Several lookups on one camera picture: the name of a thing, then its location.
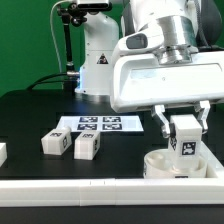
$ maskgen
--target black table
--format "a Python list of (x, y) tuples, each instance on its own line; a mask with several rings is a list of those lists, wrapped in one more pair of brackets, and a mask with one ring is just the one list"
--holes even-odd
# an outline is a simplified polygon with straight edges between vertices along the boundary
[[(168, 110), (166, 116), (192, 112), (192, 108)], [(13, 91), (1, 97), (0, 142), (7, 143), (8, 159), (0, 169), (0, 180), (142, 178), (144, 155), (167, 147), (150, 112), (139, 112), (144, 132), (101, 133), (101, 148), (93, 161), (74, 160), (73, 146), (62, 156), (44, 155), (41, 138), (66, 115), (117, 114), (107, 103), (78, 100), (63, 91)], [(213, 106), (208, 126), (209, 133), (203, 141), (223, 163), (224, 111)], [(73, 133), (73, 140), (78, 135)], [(0, 208), (0, 222), (221, 223), (223, 208), (224, 205)]]

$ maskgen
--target green wall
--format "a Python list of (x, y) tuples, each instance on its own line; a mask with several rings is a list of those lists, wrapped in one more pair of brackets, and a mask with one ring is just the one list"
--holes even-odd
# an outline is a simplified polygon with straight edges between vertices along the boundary
[[(2, 2), (0, 13), (0, 96), (25, 89), (37, 79), (58, 73), (58, 63), (50, 32), (50, 11), (57, 0), (20, 0)], [(224, 1), (215, 1), (224, 15)], [(119, 20), (122, 5), (115, 5), (108, 15)], [(54, 14), (54, 27), (60, 53), (65, 59), (63, 26)], [(82, 28), (71, 28), (74, 61), (84, 61)], [(224, 46), (224, 32), (218, 44)], [(38, 88), (61, 88), (61, 84)]]

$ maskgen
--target white base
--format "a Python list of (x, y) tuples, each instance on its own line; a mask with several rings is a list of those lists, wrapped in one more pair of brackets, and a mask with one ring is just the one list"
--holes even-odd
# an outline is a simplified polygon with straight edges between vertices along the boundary
[(0, 206), (224, 204), (224, 167), (202, 145), (208, 178), (0, 181)]

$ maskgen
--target cable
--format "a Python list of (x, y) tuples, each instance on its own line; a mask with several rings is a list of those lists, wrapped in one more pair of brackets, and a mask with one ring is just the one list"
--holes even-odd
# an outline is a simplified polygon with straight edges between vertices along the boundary
[(200, 36), (200, 39), (203, 42), (203, 44), (208, 47), (209, 45), (208, 45), (208, 42), (205, 38), (205, 34), (204, 34), (204, 31), (203, 31), (203, 27), (202, 27), (201, 10), (200, 10), (200, 5), (198, 3), (198, 0), (194, 0), (194, 4), (195, 4), (196, 14), (197, 14), (199, 36)]
[(34, 84), (28, 86), (26, 90), (30, 91), (37, 85), (49, 84), (49, 83), (57, 83), (57, 82), (64, 83), (64, 82), (73, 82), (73, 81), (71, 81), (71, 80), (63, 80), (63, 81), (57, 80), (57, 81), (35, 82)]
[(32, 90), (34, 86), (36, 86), (36, 84), (44, 81), (44, 80), (47, 80), (47, 79), (51, 79), (51, 78), (55, 78), (55, 77), (61, 77), (61, 76), (67, 76), (66, 73), (60, 73), (60, 74), (53, 74), (53, 75), (48, 75), (48, 76), (45, 76), (43, 78), (40, 78), (38, 79), (36, 82), (34, 82), (32, 85), (28, 86), (26, 88), (26, 90)]
[(54, 13), (54, 9), (56, 6), (58, 6), (59, 4), (62, 3), (69, 3), (69, 2), (74, 2), (74, 0), (63, 0), (63, 1), (59, 1), (57, 3), (55, 3), (51, 9), (51, 14), (50, 14), (50, 26), (51, 26), (51, 35), (53, 38), (53, 42), (54, 42), (54, 47), (55, 47), (55, 51), (56, 51), (56, 55), (57, 55), (57, 60), (58, 60), (58, 66), (59, 66), (59, 71), (60, 73), (62, 72), (62, 63), (61, 63), (61, 57), (60, 57), (60, 53), (58, 50), (58, 45), (57, 45), (57, 41), (56, 41), (56, 37), (55, 37), (55, 32), (54, 32), (54, 24), (53, 24), (53, 13)]

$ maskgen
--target paper sheet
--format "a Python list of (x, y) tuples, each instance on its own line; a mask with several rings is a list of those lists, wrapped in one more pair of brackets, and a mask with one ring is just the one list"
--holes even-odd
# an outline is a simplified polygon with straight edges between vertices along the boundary
[(72, 132), (82, 132), (83, 130), (97, 130), (100, 132), (143, 131), (138, 116), (62, 116), (57, 129), (66, 126), (69, 126)]

